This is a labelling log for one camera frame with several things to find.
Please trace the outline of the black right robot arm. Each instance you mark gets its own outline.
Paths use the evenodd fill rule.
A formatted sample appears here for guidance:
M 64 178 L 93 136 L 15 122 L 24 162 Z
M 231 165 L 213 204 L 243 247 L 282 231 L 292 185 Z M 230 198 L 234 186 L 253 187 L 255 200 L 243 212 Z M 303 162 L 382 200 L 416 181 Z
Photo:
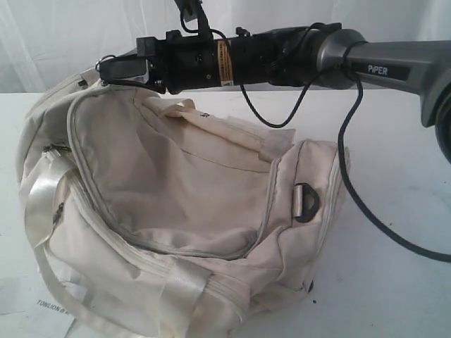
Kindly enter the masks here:
M 235 36 L 203 31 L 165 39 L 140 37 L 131 52 L 97 64 L 109 85 L 143 87 L 160 94 L 269 83 L 349 89 L 356 81 L 419 96 L 421 124 L 433 127 L 450 155 L 450 42 L 368 42 L 338 23 L 314 23 Z

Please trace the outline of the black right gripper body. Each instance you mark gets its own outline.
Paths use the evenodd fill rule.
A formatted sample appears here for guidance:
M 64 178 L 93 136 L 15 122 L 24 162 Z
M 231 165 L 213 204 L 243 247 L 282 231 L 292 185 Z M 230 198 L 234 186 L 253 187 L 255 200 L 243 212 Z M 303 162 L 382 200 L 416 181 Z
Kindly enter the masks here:
M 217 41 L 171 30 L 159 41 L 163 83 L 170 94 L 221 86 Z

